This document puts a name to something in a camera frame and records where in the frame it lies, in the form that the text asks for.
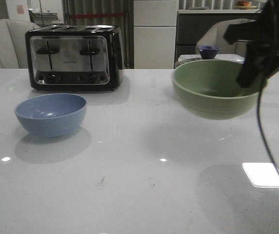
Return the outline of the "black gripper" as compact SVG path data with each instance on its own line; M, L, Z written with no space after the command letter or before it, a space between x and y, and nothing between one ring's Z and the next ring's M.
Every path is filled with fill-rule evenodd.
M238 84L250 87L258 76L269 78L279 71L279 0L269 0L255 21L231 24L224 39L233 44L246 43L244 64L237 77Z

